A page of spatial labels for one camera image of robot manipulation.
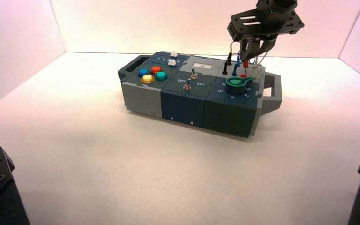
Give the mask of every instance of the screw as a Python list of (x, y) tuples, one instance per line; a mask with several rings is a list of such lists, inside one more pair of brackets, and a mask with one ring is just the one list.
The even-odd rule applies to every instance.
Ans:
[(3, 182), (4, 180), (6, 180), (6, 176), (5, 176), (5, 175), (1, 175), (1, 176), (0, 176), (0, 183)]

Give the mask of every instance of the cable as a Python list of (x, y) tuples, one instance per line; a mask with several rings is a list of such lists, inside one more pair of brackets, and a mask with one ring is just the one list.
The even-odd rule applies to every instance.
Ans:
[(260, 64), (263, 62), (263, 60), (266, 58), (267, 54), (268, 54), (268, 52), (266, 52), (266, 53), (264, 54), (262, 60), (260, 60), (260, 62), (258, 63), (259, 65), (260, 65)]
[(233, 53), (233, 44), (234, 44), (235, 42), (240, 43), (239, 41), (233, 41), (233, 42), (231, 42), (231, 44), (230, 44), (230, 52), (231, 52), (231, 54)]
[(253, 62), (251, 62), (250, 60), (249, 60), (249, 63), (250, 63), (250, 64), (254, 64), (254, 63), (256, 62), (256, 58), (253, 58)]

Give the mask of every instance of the toggle switch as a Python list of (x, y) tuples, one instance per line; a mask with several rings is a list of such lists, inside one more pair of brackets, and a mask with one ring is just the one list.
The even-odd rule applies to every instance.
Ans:
[(192, 70), (192, 75), (191, 75), (191, 79), (193, 79), (193, 80), (196, 80), (196, 79), (198, 79), (198, 74), (196, 74), (196, 72), (195, 72), (195, 69), (194, 68), (191, 68), (191, 70)]

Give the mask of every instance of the rotary knob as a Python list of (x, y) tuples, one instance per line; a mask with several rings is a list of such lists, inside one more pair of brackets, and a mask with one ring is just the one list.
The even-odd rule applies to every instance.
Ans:
[(230, 95), (241, 95), (245, 92), (246, 83), (246, 79), (230, 77), (225, 81), (225, 91)]

